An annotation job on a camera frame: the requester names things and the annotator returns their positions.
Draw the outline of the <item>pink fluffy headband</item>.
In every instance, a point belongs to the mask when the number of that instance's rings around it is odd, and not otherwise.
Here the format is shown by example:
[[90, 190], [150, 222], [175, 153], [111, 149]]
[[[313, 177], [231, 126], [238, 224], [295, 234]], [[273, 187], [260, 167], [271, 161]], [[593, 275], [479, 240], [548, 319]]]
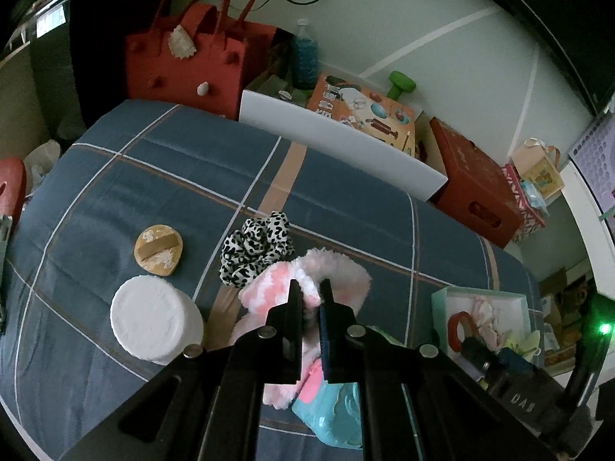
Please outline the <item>pink fluffy headband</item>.
[[233, 327], [230, 343], [262, 327], [269, 310], [288, 300], [291, 282], [298, 282], [303, 298], [301, 378], [294, 384], [267, 384], [263, 404], [276, 410], [289, 408], [309, 377], [321, 354], [317, 309], [321, 304], [320, 283], [331, 281], [334, 300], [358, 313], [368, 295], [371, 277], [367, 270], [348, 256], [327, 249], [310, 249], [306, 255], [291, 261], [270, 265], [238, 294], [247, 313]]

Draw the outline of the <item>leopard print scrunchie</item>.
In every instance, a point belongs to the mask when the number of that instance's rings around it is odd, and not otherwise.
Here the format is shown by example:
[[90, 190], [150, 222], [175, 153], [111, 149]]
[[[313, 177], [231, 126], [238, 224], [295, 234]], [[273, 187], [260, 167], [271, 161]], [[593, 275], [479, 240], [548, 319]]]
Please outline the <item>leopard print scrunchie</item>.
[[223, 284], [243, 288], [270, 265], [289, 259], [294, 244], [289, 220], [274, 210], [268, 217], [249, 217], [222, 244], [219, 277]]

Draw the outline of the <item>teal plastic case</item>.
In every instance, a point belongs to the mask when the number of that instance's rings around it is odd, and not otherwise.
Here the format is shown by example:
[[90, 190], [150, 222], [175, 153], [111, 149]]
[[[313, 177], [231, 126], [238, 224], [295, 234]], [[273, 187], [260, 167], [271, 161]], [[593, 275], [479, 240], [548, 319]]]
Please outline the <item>teal plastic case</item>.
[[324, 444], [360, 451], [363, 435], [357, 384], [328, 383], [321, 359], [313, 362], [307, 376], [292, 411]]

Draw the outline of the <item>white round cushion puff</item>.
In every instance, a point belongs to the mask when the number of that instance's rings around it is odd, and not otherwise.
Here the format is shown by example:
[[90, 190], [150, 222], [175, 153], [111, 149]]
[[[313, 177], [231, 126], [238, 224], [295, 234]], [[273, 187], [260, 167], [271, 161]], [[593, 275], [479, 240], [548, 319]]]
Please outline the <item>white round cushion puff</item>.
[[125, 281], [110, 305], [110, 327], [124, 350], [141, 360], [167, 365], [188, 345], [203, 340], [202, 315], [186, 294], [163, 278], [142, 275]]

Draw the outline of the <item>white open storage box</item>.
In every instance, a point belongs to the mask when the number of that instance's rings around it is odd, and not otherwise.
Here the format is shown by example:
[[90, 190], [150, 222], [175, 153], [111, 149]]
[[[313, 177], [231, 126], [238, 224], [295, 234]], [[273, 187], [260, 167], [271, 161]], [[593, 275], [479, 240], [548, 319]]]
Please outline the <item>white open storage box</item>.
[[458, 357], [447, 342], [447, 322], [457, 312], [467, 311], [476, 325], [476, 338], [498, 353], [505, 348], [527, 361], [541, 353], [541, 333], [530, 327], [527, 297], [512, 292], [448, 286], [432, 294], [432, 320], [439, 347], [449, 357]]

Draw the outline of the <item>tan round powder puff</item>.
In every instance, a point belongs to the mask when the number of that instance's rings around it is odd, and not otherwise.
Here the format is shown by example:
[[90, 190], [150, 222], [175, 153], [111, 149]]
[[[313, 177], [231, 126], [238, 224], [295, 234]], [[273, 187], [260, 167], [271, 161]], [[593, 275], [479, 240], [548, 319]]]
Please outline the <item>tan round powder puff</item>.
[[138, 266], [151, 275], [168, 277], [183, 254], [183, 239], [168, 225], [153, 225], [141, 232], [133, 248]]

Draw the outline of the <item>white shelf unit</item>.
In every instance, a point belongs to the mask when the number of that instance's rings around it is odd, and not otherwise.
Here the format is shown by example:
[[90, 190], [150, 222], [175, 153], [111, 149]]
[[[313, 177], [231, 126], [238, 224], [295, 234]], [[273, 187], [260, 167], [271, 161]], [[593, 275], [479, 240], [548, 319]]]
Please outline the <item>white shelf unit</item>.
[[560, 173], [563, 197], [577, 223], [597, 291], [613, 300], [615, 289], [614, 242], [608, 226], [599, 220], [600, 211], [581, 173], [572, 161]]

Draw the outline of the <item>blue plaid bed cover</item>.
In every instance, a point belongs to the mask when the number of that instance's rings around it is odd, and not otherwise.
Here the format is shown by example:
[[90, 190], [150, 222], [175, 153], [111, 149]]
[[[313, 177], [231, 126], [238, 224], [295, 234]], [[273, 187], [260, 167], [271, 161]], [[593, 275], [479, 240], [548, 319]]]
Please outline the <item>blue plaid bed cover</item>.
[[140, 273], [139, 234], [157, 224], [180, 234], [171, 283], [208, 314], [224, 238], [273, 210], [287, 215], [297, 254], [328, 249], [367, 270], [360, 320], [399, 342], [432, 339], [432, 294], [449, 285], [524, 295], [542, 327], [530, 271], [429, 204], [264, 130], [127, 101], [60, 157], [8, 245], [1, 403], [45, 457], [60, 458], [157, 373], [110, 327], [117, 288]]

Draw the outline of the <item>red patterned gift bag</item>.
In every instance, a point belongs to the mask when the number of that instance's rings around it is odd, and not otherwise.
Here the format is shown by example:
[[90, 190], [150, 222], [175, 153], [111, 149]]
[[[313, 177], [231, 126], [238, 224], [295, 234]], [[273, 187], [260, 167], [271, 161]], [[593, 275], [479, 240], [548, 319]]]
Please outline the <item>red patterned gift bag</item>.
[[526, 240], [530, 235], [544, 229], [546, 223], [542, 212], [530, 205], [529, 199], [523, 192], [521, 186], [522, 181], [519, 179], [512, 163], [506, 163], [501, 170], [508, 184], [511, 186], [517, 208], [521, 213], [522, 223], [513, 236], [513, 242], [520, 244], [520, 242]]

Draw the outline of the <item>red cardboard box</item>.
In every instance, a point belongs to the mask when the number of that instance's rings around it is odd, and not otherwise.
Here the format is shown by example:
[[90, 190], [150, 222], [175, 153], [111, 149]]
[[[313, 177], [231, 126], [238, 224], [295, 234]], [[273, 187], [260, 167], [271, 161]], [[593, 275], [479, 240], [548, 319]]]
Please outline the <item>red cardboard box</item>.
[[522, 215], [501, 167], [474, 142], [437, 118], [429, 120], [447, 176], [432, 197], [437, 209], [505, 248]]

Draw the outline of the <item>beige gift bag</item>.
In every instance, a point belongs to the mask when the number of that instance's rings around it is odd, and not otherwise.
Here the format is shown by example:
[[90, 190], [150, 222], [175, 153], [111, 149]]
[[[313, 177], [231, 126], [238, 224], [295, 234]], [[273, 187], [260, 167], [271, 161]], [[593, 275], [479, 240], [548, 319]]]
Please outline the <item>beige gift bag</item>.
[[546, 145], [540, 138], [528, 138], [514, 150], [511, 160], [519, 177], [533, 183], [543, 199], [549, 200], [564, 187], [560, 157], [557, 147]]

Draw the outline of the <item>lavender perforated basket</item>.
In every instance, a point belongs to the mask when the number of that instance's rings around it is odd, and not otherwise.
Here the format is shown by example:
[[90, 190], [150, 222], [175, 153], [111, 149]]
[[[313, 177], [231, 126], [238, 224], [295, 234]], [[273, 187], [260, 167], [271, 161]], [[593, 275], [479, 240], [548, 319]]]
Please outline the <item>lavender perforated basket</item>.
[[599, 220], [614, 235], [615, 148], [614, 113], [595, 119], [568, 152], [599, 209]]

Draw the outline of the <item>pink perforated stool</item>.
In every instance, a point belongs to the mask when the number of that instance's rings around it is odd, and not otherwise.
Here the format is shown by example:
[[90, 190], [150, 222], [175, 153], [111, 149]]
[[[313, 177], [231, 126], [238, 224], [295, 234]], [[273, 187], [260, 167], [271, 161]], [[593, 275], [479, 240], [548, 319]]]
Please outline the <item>pink perforated stool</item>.
[[22, 160], [9, 157], [0, 161], [1, 217], [12, 219], [12, 230], [19, 222], [26, 196], [26, 170]]

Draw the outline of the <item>orange toy box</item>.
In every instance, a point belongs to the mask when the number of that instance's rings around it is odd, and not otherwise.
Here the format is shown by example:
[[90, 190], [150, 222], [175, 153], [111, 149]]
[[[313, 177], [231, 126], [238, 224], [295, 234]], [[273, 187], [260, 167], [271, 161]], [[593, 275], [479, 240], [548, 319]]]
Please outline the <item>orange toy box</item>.
[[306, 108], [415, 156], [417, 116], [410, 106], [340, 77], [322, 74]]

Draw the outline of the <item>green dumbbell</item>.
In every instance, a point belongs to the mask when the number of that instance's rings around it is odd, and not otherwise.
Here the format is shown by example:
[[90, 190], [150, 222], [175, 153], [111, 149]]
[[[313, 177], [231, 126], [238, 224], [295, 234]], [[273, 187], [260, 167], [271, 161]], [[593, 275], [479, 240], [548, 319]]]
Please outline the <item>green dumbbell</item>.
[[402, 94], [411, 94], [417, 88], [416, 82], [404, 73], [393, 71], [389, 75], [391, 88], [387, 97], [397, 101]]

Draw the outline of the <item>red felt handbag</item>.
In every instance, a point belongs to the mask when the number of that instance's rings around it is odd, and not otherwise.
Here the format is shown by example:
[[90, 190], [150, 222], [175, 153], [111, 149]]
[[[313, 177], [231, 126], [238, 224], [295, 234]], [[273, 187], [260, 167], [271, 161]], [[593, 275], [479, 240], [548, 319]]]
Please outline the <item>red felt handbag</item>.
[[243, 91], [287, 75], [294, 35], [250, 22], [255, 0], [191, 0], [177, 15], [161, 0], [151, 27], [126, 38], [127, 95], [236, 120]]

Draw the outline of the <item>blue water bottle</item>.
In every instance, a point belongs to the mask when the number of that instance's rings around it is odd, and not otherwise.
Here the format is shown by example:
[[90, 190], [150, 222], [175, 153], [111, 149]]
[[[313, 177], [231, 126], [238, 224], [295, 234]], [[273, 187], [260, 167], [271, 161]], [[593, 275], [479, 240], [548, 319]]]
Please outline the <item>blue water bottle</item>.
[[318, 42], [308, 31], [309, 20], [297, 20], [297, 35], [294, 38], [294, 78], [301, 90], [312, 90], [318, 81]]

